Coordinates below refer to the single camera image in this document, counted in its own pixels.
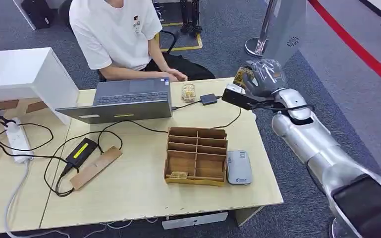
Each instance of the snack package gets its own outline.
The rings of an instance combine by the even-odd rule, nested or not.
[[[193,84],[183,85],[181,99],[183,99],[187,103],[193,103],[196,100],[195,85]]]

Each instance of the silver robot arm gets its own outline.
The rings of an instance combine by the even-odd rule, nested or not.
[[[341,149],[301,94],[286,88],[278,62],[263,59],[249,65],[252,73],[246,69],[238,73],[222,99],[245,109],[265,107],[264,102],[277,105],[270,107],[277,111],[272,128],[306,165],[326,195],[336,217],[331,228],[343,230],[331,231],[331,235],[381,237],[381,176]]]

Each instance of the laptop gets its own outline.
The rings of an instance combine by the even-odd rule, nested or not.
[[[171,117],[168,78],[100,82],[92,106],[57,112],[88,124]]]

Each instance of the office chair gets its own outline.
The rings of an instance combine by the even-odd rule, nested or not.
[[[71,3],[72,3],[73,0],[65,0],[59,7],[57,13],[60,17],[60,19],[62,20],[62,22],[70,29],[70,31],[73,33],[72,31],[72,27],[71,27],[71,24],[69,22],[69,9],[71,7]],[[159,3],[154,3],[154,7],[157,11],[157,15],[159,16],[159,18],[161,17],[161,12],[160,10],[162,9],[162,6],[160,6]],[[169,49],[164,53],[164,54],[170,54],[171,50],[174,48],[176,42],[177,42],[177,35],[172,33],[172,32],[169,32],[169,31],[165,31],[165,30],[161,30],[161,32],[163,33],[166,33],[166,34],[169,34],[173,37],[173,42],[171,43]],[[105,82],[106,79],[103,77],[103,75],[100,73],[99,70],[97,70],[97,73],[100,77],[100,81],[101,82]]]

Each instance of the yellow label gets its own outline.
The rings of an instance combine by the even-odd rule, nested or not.
[[[81,147],[81,149],[79,149],[78,152],[76,152],[76,154],[73,156],[73,158],[74,158],[74,159],[78,158],[78,156],[82,153],[82,151],[84,151],[85,148],[87,148],[87,146],[88,146],[88,143],[85,143],[85,144]]]
[[[131,116],[133,116],[133,115],[135,115],[135,114],[123,114],[123,115],[115,115],[114,117],[115,117],[115,118],[121,118],[121,117],[131,117]]]

